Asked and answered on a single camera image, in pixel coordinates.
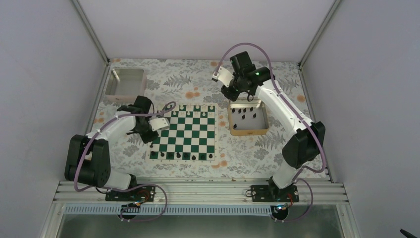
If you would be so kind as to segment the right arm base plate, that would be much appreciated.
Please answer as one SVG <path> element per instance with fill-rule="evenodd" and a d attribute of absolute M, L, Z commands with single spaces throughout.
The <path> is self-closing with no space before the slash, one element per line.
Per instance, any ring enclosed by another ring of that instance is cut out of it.
<path fill-rule="evenodd" d="M 299 202 L 299 193 L 295 185 L 279 189 L 270 185 L 252 185 L 245 191 L 245 196 L 253 202 Z"/>

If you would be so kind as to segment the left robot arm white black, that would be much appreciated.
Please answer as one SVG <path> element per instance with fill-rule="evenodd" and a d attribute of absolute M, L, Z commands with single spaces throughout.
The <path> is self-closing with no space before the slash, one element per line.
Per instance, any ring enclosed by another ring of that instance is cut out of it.
<path fill-rule="evenodd" d="M 139 135 L 145 144 L 155 140 L 158 132 L 149 123 L 152 107 L 149 98 L 138 96 L 133 104 L 119 107 L 115 116 L 100 129 L 70 139 L 64 176 L 73 182 L 77 192 L 96 187 L 118 190 L 126 201 L 137 196 L 135 176 L 111 167 L 110 147 L 130 134 Z"/>

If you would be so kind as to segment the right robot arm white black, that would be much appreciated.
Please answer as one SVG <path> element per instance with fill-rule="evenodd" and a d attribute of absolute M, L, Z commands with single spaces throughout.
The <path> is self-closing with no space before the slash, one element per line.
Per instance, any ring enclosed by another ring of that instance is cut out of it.
<path fill-rule="evenodd" d="M 271 66 L 256 68 L 247 52 L 230 58 L 233 71 L 217 65 L 212 80 L 220 81 L 222 94 L 230 101 L 236 101 L 240 93 L 248 93 L 260 99 L 286 131 L 287 143 L 281 155 L 284 162 L 268 180 L 268 195 L 280 202 L 291 192 L 291 187 L 304 170 L 321 173 L 326 159 L 323 149 L 325 126 L 305 116 L 280 88 Z"/>

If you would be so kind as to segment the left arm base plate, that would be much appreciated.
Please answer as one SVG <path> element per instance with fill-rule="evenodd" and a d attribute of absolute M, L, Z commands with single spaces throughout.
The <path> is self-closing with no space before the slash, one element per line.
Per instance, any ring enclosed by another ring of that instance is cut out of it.
<path fill-rule="evenodd" d="M 110 192 L 106 193 L 105 200 L 120 202 L 153 202 L 155 191 L 156 187 L 150 185 L 142 186 L 129 192 L 118 192 L 111 190 Z"/>

